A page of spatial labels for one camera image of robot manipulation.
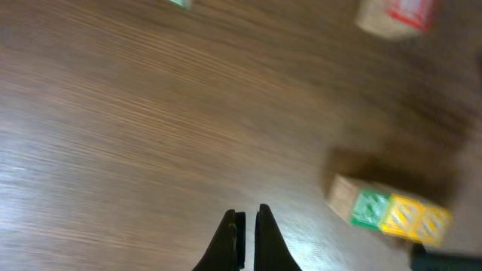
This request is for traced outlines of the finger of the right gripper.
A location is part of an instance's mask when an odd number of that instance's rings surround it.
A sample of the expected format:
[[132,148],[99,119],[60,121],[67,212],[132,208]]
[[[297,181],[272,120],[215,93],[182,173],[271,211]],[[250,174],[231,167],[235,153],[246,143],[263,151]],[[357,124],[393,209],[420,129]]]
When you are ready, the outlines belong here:
[[481,271],[480,257],[460,254],[442,254],[427,252],[421,244],[413,246],[410,255],[412,271]]

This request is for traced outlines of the yellow block edge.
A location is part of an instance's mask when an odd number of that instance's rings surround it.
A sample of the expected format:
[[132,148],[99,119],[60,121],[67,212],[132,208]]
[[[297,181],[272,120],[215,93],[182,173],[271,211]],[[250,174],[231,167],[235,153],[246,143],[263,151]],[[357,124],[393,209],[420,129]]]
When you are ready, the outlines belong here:
[[409,239],[422,212],[418,199],[392,193],[378,227],[386,235]]

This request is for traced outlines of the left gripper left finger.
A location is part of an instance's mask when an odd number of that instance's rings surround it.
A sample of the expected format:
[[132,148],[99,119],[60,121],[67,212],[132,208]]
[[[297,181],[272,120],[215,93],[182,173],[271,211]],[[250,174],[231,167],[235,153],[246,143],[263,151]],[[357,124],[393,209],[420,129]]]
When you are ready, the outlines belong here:
[[246,213],[227,210],[193,271],[240,271],[246,260]]

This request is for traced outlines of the green block R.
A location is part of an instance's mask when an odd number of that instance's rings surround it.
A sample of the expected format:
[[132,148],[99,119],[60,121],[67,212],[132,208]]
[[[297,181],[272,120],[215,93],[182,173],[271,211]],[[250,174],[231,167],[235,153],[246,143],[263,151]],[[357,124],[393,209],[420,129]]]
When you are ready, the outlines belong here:
[[326,197],[328,206],[354,227],[380,231],[390,194],[373,182],[335,175]]

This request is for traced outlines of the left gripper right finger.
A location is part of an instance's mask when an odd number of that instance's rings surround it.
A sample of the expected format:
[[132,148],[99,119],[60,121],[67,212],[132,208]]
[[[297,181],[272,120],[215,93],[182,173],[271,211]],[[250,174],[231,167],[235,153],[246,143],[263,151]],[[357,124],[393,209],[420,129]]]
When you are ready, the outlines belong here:
[[267,204],[256,215],[254,271],[301,271]]

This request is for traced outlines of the yellow block S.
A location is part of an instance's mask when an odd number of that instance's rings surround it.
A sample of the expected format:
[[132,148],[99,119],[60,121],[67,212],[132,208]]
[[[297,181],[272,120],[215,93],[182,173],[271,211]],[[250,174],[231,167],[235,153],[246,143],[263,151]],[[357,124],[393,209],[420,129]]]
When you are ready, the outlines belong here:
[[439,246],[450,228],[453,217],[440,206],[423,206],[421,215],[416,219],[408,237],[414,242],[428,246]]

